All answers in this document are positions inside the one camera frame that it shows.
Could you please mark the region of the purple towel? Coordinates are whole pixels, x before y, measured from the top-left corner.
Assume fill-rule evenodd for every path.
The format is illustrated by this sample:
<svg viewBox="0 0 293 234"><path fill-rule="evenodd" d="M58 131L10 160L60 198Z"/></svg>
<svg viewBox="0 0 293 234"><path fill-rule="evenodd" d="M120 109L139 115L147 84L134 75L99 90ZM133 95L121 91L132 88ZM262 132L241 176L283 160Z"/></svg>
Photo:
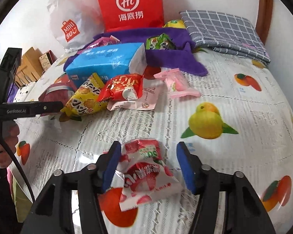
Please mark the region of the purple towel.
<svg viewBox="0 0 293 234"><path fill-rule="evenodd" d="M208 74L207 69L194 58L192 51L195 48L195 43L192 41L187 30L182 28L135 28L101 33L94 36L93 39L97 41L101 37L109 37L112 35L119 39L122 44L136 42L146 44L147 39L160 36L163 33L171 39L176 48L167 50L146 49L147 65L158 68L178 68L183 72L200 77Z"/></svg>

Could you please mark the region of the red Haidilao paper bag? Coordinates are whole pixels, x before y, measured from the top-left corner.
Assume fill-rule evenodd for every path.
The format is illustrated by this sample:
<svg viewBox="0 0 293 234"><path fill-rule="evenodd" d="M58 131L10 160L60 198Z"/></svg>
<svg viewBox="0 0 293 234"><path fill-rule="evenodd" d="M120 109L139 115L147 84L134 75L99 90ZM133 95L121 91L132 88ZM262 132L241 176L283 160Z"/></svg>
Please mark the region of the red Haidilao paper bag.
<svg viewBox="0 0 293 234"><path fill-rule="evenodd" d="M107 32L162 27L162 0L98 0Z"/></svg>

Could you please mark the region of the strawberry red white snack packet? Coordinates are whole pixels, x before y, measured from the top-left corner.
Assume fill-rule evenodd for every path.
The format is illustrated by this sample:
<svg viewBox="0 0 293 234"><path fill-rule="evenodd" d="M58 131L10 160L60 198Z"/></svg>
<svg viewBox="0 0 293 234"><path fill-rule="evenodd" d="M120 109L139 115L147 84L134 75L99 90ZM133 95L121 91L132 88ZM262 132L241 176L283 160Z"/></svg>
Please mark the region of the strawberry red white snack packet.
<svg viewBox="0 0 293 234"><path fill-rule="evenodd" d="M134 139L122 147L117 170L123 174L120 209L127 211L182 191L181 183L166 166L155 139Z"/></svg>

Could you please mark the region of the yellow green snack bag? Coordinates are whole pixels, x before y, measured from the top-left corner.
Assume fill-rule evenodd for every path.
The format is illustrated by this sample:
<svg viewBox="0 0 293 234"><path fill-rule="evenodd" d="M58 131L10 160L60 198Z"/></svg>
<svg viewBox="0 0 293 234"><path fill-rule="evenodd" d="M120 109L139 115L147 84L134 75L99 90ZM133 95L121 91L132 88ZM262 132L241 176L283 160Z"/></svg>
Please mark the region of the yellow green snack bag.
<svg viewBox="0 0 293 234"><path fill-rule="evenodd" d="M183 21L180 19L168 21L163 27L183 28L183 29L186 28Z"/></svg>

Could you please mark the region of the blue tissue pack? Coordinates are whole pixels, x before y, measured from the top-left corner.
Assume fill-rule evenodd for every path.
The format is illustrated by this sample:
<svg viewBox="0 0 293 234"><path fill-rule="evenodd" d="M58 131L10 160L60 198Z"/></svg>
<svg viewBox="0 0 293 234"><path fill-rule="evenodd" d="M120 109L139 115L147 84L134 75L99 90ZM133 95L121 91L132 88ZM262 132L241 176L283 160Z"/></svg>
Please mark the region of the blue tissue pack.
<svg viewBox="0 0 293 234"><path fill-rule="evenodd" d="M67 60L64 71L81 86L93 73L103 82L123 74L143 74L146 69L146 50L143 43L123 43L83 50Z"/></svg>

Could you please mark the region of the wooden chair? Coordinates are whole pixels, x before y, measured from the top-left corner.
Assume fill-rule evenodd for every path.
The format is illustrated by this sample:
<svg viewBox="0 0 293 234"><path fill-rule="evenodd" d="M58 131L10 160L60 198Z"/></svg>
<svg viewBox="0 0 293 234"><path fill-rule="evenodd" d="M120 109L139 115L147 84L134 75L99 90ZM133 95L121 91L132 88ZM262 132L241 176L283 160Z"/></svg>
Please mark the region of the wooden chair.
<svg viewBox="0 0 293 234"><path fill-rule="evenodd" d="M17 69L15 84L18 88L36 82L44 73L39 57L42 55L39 49L31 47L21 58L21 65Z"/></svg>

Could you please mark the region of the pale pink snack packet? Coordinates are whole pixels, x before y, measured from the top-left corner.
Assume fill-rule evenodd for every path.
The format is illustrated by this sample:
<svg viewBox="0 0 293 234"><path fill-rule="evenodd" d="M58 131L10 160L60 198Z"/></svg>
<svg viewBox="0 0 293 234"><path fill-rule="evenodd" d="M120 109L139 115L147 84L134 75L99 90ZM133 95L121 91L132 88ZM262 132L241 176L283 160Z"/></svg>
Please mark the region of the pale pink snack packet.
<svg viewBox="0 0 293 234"><path fill-rule="evenodd" d="M107 105L109 111L117 109L154 110L160 93L163 92L163 82L159 80L143 80L142 97L138 100L113 101Z"/></svg>

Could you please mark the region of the yellow triangular snack bag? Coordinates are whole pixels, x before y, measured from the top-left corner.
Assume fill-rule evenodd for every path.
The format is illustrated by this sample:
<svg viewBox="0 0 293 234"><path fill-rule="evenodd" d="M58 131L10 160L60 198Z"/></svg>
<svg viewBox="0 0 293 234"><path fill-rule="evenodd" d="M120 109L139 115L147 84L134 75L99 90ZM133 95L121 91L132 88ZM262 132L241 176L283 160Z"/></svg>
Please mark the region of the yellow triangular snack bag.
<svg viewBox="0 0 293 234"><path fill-rule="evenodd" d="M83 116L106 109L108 101L98 101L103 87L104 83L98 74L93 73L68 100L61 112L67 116Z"/></svg>

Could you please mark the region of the brown patterned box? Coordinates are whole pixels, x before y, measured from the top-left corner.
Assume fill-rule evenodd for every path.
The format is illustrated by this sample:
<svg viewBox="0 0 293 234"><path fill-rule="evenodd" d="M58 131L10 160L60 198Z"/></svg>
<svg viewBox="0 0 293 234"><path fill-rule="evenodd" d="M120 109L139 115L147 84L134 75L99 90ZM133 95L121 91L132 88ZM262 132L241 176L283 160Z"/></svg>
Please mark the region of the brown patterned box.
<svg viewBox="0 0 293 234"><path fill-rule="evenodd" d="M56 61L56 56L53 54L51 50L45 52L39 57L39 62L44 72L46 72L55 61Z"/></svg>

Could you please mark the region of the grey checked folded cloth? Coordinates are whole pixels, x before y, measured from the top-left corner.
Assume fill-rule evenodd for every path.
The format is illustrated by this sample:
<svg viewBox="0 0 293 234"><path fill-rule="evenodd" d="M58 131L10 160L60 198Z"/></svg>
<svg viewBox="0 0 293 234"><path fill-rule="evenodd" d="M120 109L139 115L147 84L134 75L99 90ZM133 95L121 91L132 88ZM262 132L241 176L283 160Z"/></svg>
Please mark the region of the grey checked folded cloth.
<svg viewBox="0 0 293 234"><path fill-rule="evenodd" d="M269 64L271 59L248 19L204 10L179 13L192 41L197 47L245 57Z"/></svg>

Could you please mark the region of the brown wooden door frame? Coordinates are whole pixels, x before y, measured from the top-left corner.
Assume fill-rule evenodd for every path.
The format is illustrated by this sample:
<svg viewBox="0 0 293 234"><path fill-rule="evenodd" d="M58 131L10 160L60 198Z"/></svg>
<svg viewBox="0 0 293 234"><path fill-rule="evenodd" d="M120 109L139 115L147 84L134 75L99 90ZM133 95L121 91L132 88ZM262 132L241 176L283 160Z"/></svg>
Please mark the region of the brown wooden door frame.
<svg viewBox="0 0 293 234"><path fill-rule="evenodd" d="M273 0L259 0L256 32L265 44L272 20Z"/></svg>

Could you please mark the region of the green snack packet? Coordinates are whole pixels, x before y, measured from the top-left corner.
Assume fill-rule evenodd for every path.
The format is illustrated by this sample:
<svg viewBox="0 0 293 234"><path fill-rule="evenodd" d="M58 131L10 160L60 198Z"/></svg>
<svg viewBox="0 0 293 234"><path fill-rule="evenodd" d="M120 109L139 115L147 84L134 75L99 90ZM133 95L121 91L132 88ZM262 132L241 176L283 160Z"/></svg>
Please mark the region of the green snack packet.
<svg viewBox="0 0 293 234"><path fill-rule="evenodd" d="M146 40L147 50L175 50L176 46L170 37L163 33L158 36L150 37Z"/></svg>

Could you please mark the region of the dusty pink snack bag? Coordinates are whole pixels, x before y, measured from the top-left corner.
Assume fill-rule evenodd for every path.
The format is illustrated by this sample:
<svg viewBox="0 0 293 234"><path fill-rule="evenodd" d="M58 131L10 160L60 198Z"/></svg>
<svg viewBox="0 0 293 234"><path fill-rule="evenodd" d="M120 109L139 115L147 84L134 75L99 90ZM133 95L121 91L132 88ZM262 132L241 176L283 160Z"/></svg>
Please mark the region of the dusty pink snack bag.
<svg viewBox="0 0 293 234"><path fill-rule="evenodd" d="M71 81L50 85L38 98L41 102L60 101L65 106L77 88Z"/></svg>

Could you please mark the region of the magenta snack packet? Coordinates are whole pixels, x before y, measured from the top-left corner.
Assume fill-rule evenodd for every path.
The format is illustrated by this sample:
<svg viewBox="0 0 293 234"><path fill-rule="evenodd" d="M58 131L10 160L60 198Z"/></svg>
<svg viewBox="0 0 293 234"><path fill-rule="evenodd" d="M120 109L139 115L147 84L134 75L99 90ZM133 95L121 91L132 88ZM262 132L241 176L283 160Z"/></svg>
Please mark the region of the magenta snack packet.
<svg viewBox="0 0 293 234"><path fill-rule="evenodd" d="M110 37L100 37L99 39L87 45L87 47L85 47L85 50L93 49L96 47L118 44L118 43L120 43L120 40L112 35Z"/></svg>

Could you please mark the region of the pink candy packet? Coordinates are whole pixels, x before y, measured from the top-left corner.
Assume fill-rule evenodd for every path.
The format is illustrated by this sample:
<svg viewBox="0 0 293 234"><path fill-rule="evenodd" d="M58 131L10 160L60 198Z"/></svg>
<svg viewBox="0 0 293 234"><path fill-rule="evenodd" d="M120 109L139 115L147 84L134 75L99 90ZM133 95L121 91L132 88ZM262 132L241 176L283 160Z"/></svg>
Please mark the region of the pink candy packet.
<svg viewBox="0 0 293 234"><path fill-rule="evenodd" d="M186 96L201 96L198 90L190 87L184 74L178 68L159 72L154 77L165 82L171 99Z"/></svg>

